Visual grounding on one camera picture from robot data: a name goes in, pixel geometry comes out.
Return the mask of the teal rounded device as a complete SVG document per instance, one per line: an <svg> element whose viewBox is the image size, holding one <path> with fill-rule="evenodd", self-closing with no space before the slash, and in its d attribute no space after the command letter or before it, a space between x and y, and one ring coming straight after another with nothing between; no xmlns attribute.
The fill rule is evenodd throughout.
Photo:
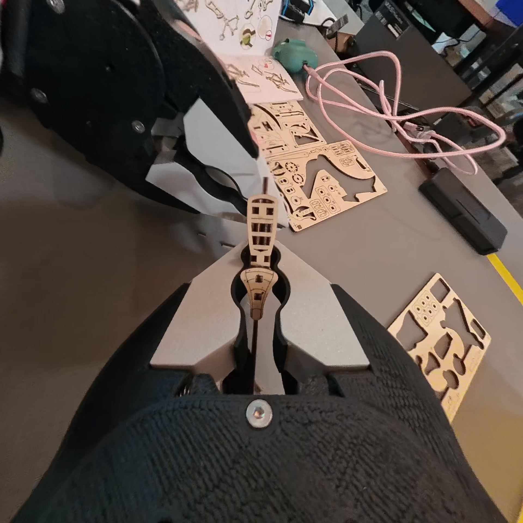
<svg viewBox="0 0 523 523"><path fill-rule="evenodd" d="M317 54L304 40L291 38L280 40L273 46L271 56L290 75L300 73L305 65L312 69L318 67Z"/></svg>

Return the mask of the yellow tape strip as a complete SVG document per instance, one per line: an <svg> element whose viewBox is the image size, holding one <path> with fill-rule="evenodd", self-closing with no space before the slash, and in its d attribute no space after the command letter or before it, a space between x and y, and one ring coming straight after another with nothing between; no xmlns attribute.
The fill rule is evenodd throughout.
<svg viewBox="0 0 523 523"><path fill-rule="evenodd" d="M503 282L507 285L513 296L522 305L522 286L513 277L507 267L503 264L497 254L488 254L488 261L492 265L493 269L497 272Z"/></svg>

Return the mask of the white instruction booklet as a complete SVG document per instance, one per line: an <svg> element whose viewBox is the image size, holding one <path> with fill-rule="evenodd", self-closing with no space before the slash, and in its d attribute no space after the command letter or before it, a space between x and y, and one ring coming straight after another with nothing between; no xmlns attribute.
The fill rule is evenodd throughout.
<svg viewBox="0 0 523 523"><path fill-rule="evenodd" d="M249 105L303 95L272 57L281 1L176 1Z"/></svg>

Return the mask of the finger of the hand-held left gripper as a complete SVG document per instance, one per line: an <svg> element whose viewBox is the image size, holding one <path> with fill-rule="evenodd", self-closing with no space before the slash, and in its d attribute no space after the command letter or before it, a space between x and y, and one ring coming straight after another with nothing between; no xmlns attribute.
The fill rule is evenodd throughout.
<svg viewBox="0 0 523 523"><path fill-rule="evenodd" d="M194 174L177 162L153 164L147 182L200 213L240 213L231 202L207 193Z"/></svg>
<svg viewBox="0 0 523 523"><path fill-rule="evenodd" d="M250 154L215 113L198 99L184 116L178 141L178 199L247 200L262 193L265 161L247 127Z"/></svg>

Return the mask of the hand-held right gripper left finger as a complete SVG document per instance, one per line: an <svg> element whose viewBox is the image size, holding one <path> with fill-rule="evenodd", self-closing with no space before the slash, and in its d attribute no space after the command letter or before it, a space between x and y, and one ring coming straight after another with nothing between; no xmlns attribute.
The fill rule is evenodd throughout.
<svg viewBox="0 0 523 523"><path fill-rule="evenodd" d="M246 289L241 242L193 278L152 356L153 368L207 374L224 380L244 371L251 361L246 313L241 302Z"/></svg>

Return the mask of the wooden parts sheet large cutout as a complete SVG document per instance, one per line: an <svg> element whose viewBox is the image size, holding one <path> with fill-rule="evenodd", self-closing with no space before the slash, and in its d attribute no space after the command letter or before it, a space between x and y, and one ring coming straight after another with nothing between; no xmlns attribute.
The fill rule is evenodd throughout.
<svg viewBox="0 0 523 523"><path fill-rule="evenodd" d="M267 162L294 232L387 192L363 155L347 140L279 153Z"/></svg>

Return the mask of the wooden parts sheet with gears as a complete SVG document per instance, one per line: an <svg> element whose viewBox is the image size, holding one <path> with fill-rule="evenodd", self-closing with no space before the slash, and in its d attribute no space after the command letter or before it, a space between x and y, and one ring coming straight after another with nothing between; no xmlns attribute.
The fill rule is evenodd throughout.
<svg viewBox="0 0 523 523"><path fill-rule="evenodd" d="M413 359L452 422L492 337L439 273L388 328Z"/></svg>

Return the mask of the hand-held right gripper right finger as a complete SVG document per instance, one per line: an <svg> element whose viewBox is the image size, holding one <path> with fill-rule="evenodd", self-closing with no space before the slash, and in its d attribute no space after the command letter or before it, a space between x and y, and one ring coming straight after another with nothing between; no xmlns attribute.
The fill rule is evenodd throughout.
<svg viewBox="0 0 523 523"><path fill-rule="evenodd" d="M278 276L273 359L285 393L311 376L369 369L369 359L333 285L279 241L271 256Z"/></svg>

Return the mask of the wooden model frame assembly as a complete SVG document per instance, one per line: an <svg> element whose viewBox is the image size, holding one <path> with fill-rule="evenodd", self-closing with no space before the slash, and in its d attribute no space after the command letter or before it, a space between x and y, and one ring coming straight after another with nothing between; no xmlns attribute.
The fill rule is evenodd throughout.
<svg viewBox="0 0 523 523"><path fill-rule="evenodd" d="M277 232L278 208L275 197L259 194L247 201L248 267L240 273L253 321L249 390L255 391L258 322L263 318L266 298L278 280L271 268L272 250Z"/></svg>

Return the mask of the wooden parts sheet with slots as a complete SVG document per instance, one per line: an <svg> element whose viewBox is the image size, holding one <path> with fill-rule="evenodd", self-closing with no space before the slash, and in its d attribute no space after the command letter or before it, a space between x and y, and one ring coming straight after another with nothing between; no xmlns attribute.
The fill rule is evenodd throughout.
<svg viewBox="0 0 523 523"><path fill-rule="evenodd" d="M298 101L254 104L251 112L249 127L266 159L326 143Z"/></svg>

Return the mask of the black power brick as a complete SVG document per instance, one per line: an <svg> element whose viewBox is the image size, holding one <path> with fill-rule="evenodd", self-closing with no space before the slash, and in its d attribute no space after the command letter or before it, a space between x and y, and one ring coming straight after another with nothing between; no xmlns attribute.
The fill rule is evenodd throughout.
<svg viewBox="0 0 523 523"><path fill-rule="evenodd" d="M498 252L507 229L448 168L424 181L419 192L480 255Z"/></svg>

